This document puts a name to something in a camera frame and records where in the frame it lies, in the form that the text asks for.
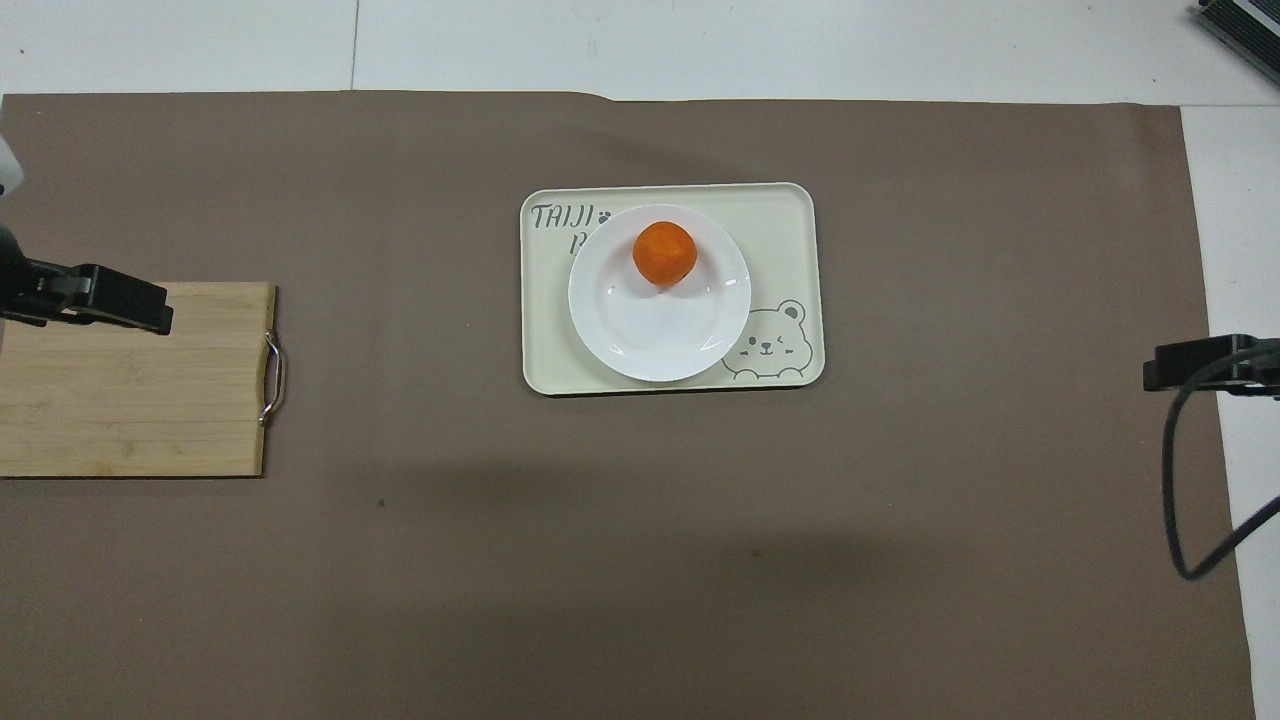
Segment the white plate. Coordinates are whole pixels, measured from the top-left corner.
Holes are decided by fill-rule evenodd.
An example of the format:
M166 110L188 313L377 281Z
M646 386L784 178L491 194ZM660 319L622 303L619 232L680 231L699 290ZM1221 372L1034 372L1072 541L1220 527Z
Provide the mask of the white plate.
M672 287L640 275L631 246L669 220L698 246L694 269ZM611 218L577 251L568 275L573 328L602 363L648 382L701 373L742 334L751 277L733 238L710 218L676 205L641 205Z

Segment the black cable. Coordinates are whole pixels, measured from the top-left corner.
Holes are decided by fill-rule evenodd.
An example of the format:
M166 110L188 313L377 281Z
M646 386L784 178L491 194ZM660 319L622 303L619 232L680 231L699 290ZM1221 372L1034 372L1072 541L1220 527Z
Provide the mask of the black cable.
M1244 538L1249 537L1253 530L1280 512L1280 496L1272 498L1271 502L1263 505L1248 520L1242 523L1239 528L1231 530L1231 534L1226 536L1226 539L1219 543L1213 548L1213 552L1210 552L1199 565L1188 570L1187 560L1183 557L1183 544L1178 539L1178 514L1174 510L1174 433L1178 430L1178 416L1181 415L1183 405L1187 405L1187 400L1192 393L1199 389L1213 375L1236 363L1271 354L1280 354L1280 340L1258 341L1253 347L1233 352L1196 370L1196 374L1188 378L1181 389L1178 391L1178 397L1174 398L1174 402L1169 406L1169 415L1165 416L1165 438L1161 450L1161 492L1165 498L1165 534L1169 537L1169 553L1174 559L1174 568L1187 580L1198 580L1207 575L1210 570L1216 568L1219 562L1235 550L1235 546L1244 542Z

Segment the bamboo cutting board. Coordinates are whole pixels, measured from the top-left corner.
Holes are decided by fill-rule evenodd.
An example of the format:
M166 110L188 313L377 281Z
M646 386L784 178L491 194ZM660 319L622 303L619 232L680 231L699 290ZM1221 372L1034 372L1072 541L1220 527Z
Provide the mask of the bamboo cutting board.
M166 337L9 323L0 475L260 475L269 283L159 283Z

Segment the mandarin orange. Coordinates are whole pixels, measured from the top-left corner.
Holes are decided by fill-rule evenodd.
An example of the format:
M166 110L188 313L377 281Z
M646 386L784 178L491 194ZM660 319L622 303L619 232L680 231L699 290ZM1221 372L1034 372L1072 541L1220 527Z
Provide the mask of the mandarin orange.
M671 287L694 269L698 246L685 228L666 220L646 227L631 247L631 260L653 284Z

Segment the cartoon bear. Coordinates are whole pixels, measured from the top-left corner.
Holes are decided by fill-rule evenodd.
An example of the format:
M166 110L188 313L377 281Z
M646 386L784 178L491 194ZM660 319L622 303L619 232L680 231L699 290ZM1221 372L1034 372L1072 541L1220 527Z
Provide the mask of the cartoon bear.
M777 307L751 310L737 343L721 363L733 379L803 378L813 363L813 346L804 334L804 305L783 300Z

